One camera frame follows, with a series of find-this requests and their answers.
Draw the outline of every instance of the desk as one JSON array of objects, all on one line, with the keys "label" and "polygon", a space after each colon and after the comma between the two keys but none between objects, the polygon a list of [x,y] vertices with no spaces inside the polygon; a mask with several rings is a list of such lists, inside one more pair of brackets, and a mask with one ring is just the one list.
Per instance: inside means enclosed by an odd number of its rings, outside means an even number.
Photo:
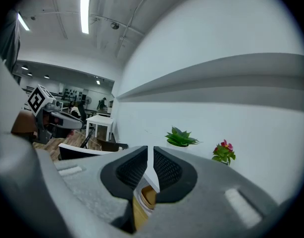
[{"label": "desk", "polygon": [[92,117],[96,112],[97,112],[97,110],[85,109],[87,118]]},{"label": "desk", "polygon": [[106,141],[109,141],[109,133],[111,132],[111,127],[112,127],[112,123],[113,123],[112,118],[102,117],[102,116],[96,115],[96,116],[93,116],[93,117],[89,117],[86,120],[87,120],[86,137],[88,136],[88,132],[89,132],[89,124],[93,123],[93,124],[96,125],[95,137],[97,137],[97,127],[98,127],[98,125],[106,126],[107,127]]},{"label": "desk", "polygon": [[68,109],[68,107],[64,108],[63,106],[64,106],[64,104],[69,104],[70,101],[59,100],[58,102],[60,102],[60,109],[61,109],[61,111],[63,111],[64,109]]},{"label": "desk", "polygon": [[103,117],[110,117],[110,114],[108,113],[96,113],[96,115],[100,115],[100,116],[103,116]]}]

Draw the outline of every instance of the ceiling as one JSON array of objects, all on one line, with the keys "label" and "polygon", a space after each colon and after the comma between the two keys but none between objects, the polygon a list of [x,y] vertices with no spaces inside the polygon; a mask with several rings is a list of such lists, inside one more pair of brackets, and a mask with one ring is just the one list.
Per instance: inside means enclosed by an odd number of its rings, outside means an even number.
[{"label": "ceiling", "polygon": [[[28,68],[28,70],[21,68],[24,65]],[[114,84],[113,81],[103,79],[99,75],[97,76],[98,78],[96,78],[94,75],[36,62],[18,61],[13,74],[29,77],[28,72],[32,73],[34,77],[38,78],[44,78],[45,75],[48,75],[50,80],[55,80],[60,83],[73,86],[87,85],[97,87],[96,81],[99,80],[100,87],[112,89]]]},{"label": "ceiling", "polygon": [[[124,64],[149,29],[178,1],[91,0],[87,35],[81,32],[80,0],[24,0],[19,11],[30,31],[20,27],[21,45],[27,40],[31,44],[61,40],[67,46],[97,50]],[[112,29],[112,22],[119,23],[119,29]]]}]

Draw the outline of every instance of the chair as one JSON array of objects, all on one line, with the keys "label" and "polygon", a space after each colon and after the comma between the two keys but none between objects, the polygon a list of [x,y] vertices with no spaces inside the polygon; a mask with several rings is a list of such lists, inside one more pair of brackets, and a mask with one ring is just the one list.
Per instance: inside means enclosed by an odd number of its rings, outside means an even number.
[{"label": "chair", "polygon": [[71,146],[67,144],[59,144],[59,160],[73,160],[73,159],[81,159],[87,157],[93,157],[96,155],[104,155],[111,152],[106,151],[97,151],[97,150],[90,150],[85,148],[80,148],[77,146]]},{"label": "chair", "polygon": [[85,138],[83,143],[80,147],[71,146],[67,144],[59,144],[59,160],[71,160],[71,159],[80,159],[80,158],[86,158],[91,157],[94,155],[102,155],[105,154],[104,151],[96,151],[96,150],[89,150],[87,149],[86,145],[91,138],[91,136],[94,133],[94,129],[90,130],[88,133],[88,136]]},{"label": "chair", "polygon": [[103,151],[108,151],[108,152],[118,152],[119,147],[124,149],[128,149],[129,146],[127,144],[121,144],[121,143],[112,143],[112,142],[107,142],[101,139],[97,139],[98,144],[101,145],[101,149]]},{"label": "chair", "polygon": [[86,121],[86,113],[85,113],[85,109],[84,109],[83,104],[79,103],[77,108],[78,108],[79,113],[81,114],[80,120],[82,120],[83,123],[86,124],[86,122],[87,122]]}]

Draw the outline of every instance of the pink flower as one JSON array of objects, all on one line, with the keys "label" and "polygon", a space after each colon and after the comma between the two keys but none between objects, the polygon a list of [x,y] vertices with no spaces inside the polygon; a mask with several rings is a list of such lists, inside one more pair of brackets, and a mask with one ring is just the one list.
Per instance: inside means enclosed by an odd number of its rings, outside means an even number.
[{"label": "pink flower", "polygon": [[230,151],[232,151],[232,150],[233,150],[233,146],[232,146],[232,144],[228,144],[228,145],[227,145],[227,147],[228,147],[228,149],[229,149]]},{"label": "pink flower", "polygon": [[226,139],[224,139],[223,142],[221,142],[221,145],[222,145],[223,147],[227,147],[230,151],[233,150],[232,144],[228,144],[227,141],[226,141]]},{"label": "pink flower", "polygon": [[222,145],[222,146],[227,146],[227,141],[226,141],[226,139],[224,139],[223,142],[221,142],[221,145]]}]

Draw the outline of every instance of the ceiling light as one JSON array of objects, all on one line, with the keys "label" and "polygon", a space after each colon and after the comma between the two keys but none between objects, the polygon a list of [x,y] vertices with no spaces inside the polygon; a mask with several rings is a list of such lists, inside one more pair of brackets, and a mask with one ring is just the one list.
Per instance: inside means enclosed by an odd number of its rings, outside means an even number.
[{"label": "ceiling light", "polygon": [[81,0],[81,25],[82,25],[82,32],[84,34],[89,34],[88,14],[89,14],[89,0]]},{"label": "ceiling light", "polygon": [[110,26],[111,26],[111,28],[114,29],[114,30],[117,30],[117,29],[119,28],[119,24],[116,23],[116,22],[112,22]]},{"label": "ceiling light", "polygon": [[27,26],[27,24],[24,22],[23,18],[21,17],[21,15],[18,13],[18,20],[20,21],[21,25],[23,26],[23,28],[27,31],[29,31],[29,27]]}]

